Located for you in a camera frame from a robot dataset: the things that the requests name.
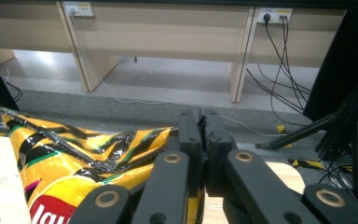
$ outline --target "black metal frame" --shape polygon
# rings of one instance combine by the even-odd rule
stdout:
[[[354,157],[353,185],[354,194],[358,198],[358,83],[342,106],[333,114],[319,119],[284,138],[266,144],[256,144],[256,147],[264,149],[281,148],[321,130],[327,130],[327,132],[315,150],[322,160],[333,160],[352,142],[350,153]]]
[[[306,186],[304,196],[292,192],[259,156],[236,148],[215,112],[181,116],[185,129],[169,139],[138,193],[124,190],[121,197],[116,186],[99,187],[69,223],[186,223],[194,189],[223,197],[229,223],[358,223],[358,201],[347,192],[326,185]]]

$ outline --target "power cord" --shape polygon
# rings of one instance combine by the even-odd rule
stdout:
[[[284,98],[283,96],[281,96],[280,94],[278,94],[277,92],[275,91],[272,91],[270,90],[268,87],[266,87],[265,85],[263,85],[260,81],[258,81],[255,76],[252,74],[252,72],[247,69],[246,70],[249,75],[251,76],[251,78],[255,81],[255,83],[263,90],[263,91],[266,91],[268,94],[273,94],[273,96],[280,100],[281,102],[283,102],[284,104],[286,104],[287,106],[289,106],[290,108],[292,108],[293,110],[295,110],[296,112],[298,113],[301,113],[300,111],[300,107],[292,102],[290,102],[289,100],[287,100],[286,98]]]
[[[291,74],[291,71],[290,71],[289,60],[288,60],[288,52],[287,52],[287,40],[288,40],[288,33],[289,33],[289,24],[288,24],[288,23],[289,23],[289,22],[288,22],[286,16],[281,16],[282,28],[283,28],[283,43],[284,43],[283,51],[282,51],[282,56],[281,56],[281,54],[280,54],[279,51],[278,51],[278,48],[276,47],[276,45],[275,45],[275,43],[274,43],[274,41],[273,41],[273,39],[272,39],[272,37],[271,37],[271,35],[270,35],[270,33],[269,33],[268,25],[269,25],[269,21],[270,21],[270,15],[269,15],[268,13],[265,14],[263,19],[264,19],[264,21],[265,21],[264,25],[265,25],[265,28],[266,28],[266,33],[267,33],[267,35],[268,35],[268,38],[269,38],[269,40],[270,40],[270,42],[271,42],[273,48],[275,49],[275,52],[276,52],[278,58],[279,58],[279,60],[280,60],[280,67],[279,67],[279,69],[278,69],[278,72],[277,72],[277,75],[276,75],[275,79],[272,80],[272,79],[269,79],[269,78],[268,78],[268,80],[270,80],[271,82],[273,82],[273,85],[272,85],[271,90],[268,90],[268,92],[270,93],[270,96],[271,96],[271,100],[270,100],[270,101],[271,101],[271,109],[272,109],[272,112],[274,113],[274,115],[275,115],[278,119],[282,120],[283,122],[286,122],[286,123],[289,123],[289,124],[298,125],[298,126],[304,126],[304,125],[302,125],[302,124],[296,124],[296,123],[289,122],[289,121],[287,121],[287,120],[284,120],[284,119],[280,118],[280,117],[276,114],[276,112],[275,112],[274,105],[273,105],[273,100],[272,100],[272,98],[275,97],[275,98],[277,98],[277,99],[279,99],[279,100],[281,100],[281,101],[283,102],[282,98],[277,97],[277,95],[275,94],[275,86],[276,86],[276,85],[282,85],[281,83],[278,83],[278,77],[279,77],[279,74],[280,74],[281,71],[283,71],[283,72],[286,74],[286,76],[287,76],[287,77],[290,79],[290,81],[291,81],[291,84],[292,84],[291,87],[286,86],[286,85],[283,85],[283,86],[285,86],[285,87],[290,88],[290,89],[293,90],[293,92],[294,92],[294,94],[295,94],[295,96],[296,96],[296,100],[298,101],[298,105],[293,105],[293,104],[292,104],[292,106],[295,107],[295,108],[297,108],[296,111],[297,111],[298,113],[303,114],[303,112],[304,112],[304,106],[301,104],[301,101],[299,100],[299,97],[298,97],[297,93],[299,93],[299,95],[301,95],[302,99],[303,99],[305,102],[307,102],[307,99],[304,97],[303,93],[305,93],[305,94],[309,94],[309,93],[310,93],[310,90],[308,90],[308,89],[306,89],[306,88],[304,88],[304,87],[302,87],[303,90],[300,89],[300,87],[299,87],[300,85],[298,85],[298,84],[296,83],[296,81],[294,80],[294,78],[293,78],[293,76],[292,76],[292,74]]]
[[[13,100],[15,102],[18,102],[22,98],[22,90],[20,88],[18,88],[17,86],[11,84],[7,80],[4,80],[3,78],[2,78],[2,80],[5,82],[5,84],[7,84],[7,86],[9,86],[9,87],[13,88],[14,90],[16,90],[17,93],[16,93],[15,96],[13,96]]]

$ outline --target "lay's chip bag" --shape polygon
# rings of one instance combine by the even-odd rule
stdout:
[[[175,127],[98,133],[0,107],[9,128],[32,223],[67,223],[102,185],[128,190],[146,181]]]

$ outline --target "chip bag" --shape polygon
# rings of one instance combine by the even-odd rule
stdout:
[[[98,133],[0,107],[32,223],[67,223],[93,189],[146,181],[175,127]]]

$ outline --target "electrical socket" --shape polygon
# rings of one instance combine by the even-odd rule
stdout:
[[[66,14],[78,17],[94,17],[90,2],[63,2]]]
[[[260,8],[260,13],[258,14],[257,22],[265,22],[264,15],[269,14],[271,18],[268,23],[280,23],[282,24],[281,16],[287,17],[287,22],[290,21],[292,16],[292,8],[280,8],[280,7],[262,7]]]

